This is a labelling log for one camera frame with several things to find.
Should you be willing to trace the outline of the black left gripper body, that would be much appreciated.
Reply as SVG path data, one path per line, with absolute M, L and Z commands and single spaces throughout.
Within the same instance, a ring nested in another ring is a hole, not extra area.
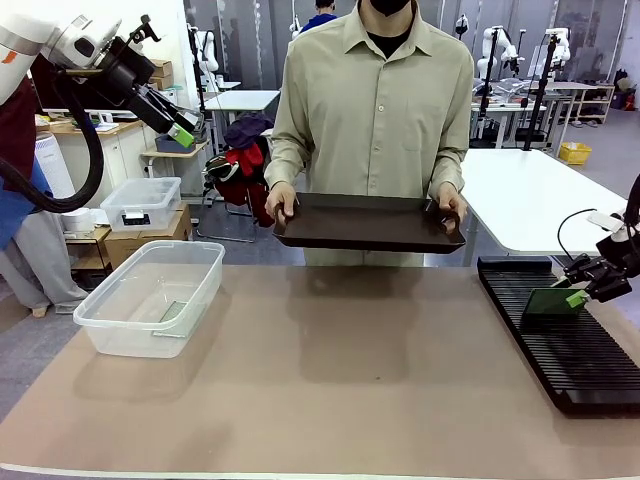
M 97 62 L 97 91 L 104 98 L 132 98 L 148 83 L 155 66 L 121 37 L 115 37 Z

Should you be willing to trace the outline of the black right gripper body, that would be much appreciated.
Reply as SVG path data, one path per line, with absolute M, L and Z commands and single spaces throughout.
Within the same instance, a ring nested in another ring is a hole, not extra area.
M 639 275 L 639 237 L 627 232 L 615 232 L 596 244 L 600 255 L 628 278 Z

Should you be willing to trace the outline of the person's right hand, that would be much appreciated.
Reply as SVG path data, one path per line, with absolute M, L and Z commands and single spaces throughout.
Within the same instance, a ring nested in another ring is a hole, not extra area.
M 285 225 L 294 217 L 298 204 L 294 187 L 284 181 L 275 183 L 267 196 L 265 210 L 278 224 Z

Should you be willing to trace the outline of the person's left hand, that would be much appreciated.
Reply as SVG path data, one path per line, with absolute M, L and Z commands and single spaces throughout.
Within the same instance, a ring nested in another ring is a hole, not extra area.
M 444 228 L 447 234 L 451 234 L 466 217 L 467 203 L 461 197 L 458 189 L 450 182 L 441 183 L 436 190 L 433 199 L 438 203 L 439 209 L 445 215 Z

